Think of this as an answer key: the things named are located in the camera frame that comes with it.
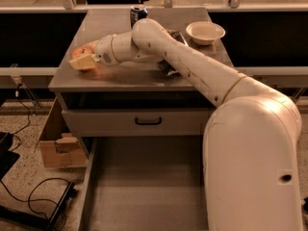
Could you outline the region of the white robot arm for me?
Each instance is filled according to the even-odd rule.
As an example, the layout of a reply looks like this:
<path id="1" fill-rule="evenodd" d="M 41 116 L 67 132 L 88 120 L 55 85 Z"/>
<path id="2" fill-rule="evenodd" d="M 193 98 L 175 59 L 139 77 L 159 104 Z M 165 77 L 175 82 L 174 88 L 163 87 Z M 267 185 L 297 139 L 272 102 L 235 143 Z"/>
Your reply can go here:
<path id="1" fill-rule="evenodd" d="M 285 94 L 173 38 L 150 18 L 75 49 L 76 69 L 167 61 L 214 106 L 203 137 L 209 231 L 303 231 L 296 143 L 302 122 Z"/>

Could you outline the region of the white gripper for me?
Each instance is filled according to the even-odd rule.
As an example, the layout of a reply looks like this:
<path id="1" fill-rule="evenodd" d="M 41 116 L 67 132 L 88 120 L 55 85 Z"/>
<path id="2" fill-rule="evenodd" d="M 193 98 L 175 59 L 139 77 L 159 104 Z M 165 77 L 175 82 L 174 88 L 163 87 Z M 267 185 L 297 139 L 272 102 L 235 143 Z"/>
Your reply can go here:
<path id="1" fill-rule="evenodd" d="M 76 70 L 89 70 L 98 67 L 98 60 L 103 65 L 120 64 L 117 44 L 117 35 L 109 35 L 100 40 L 85 44 L 85 47 L 94 48 L 94 54 L 82 54 L 69 60 L 69 64 Z"/>

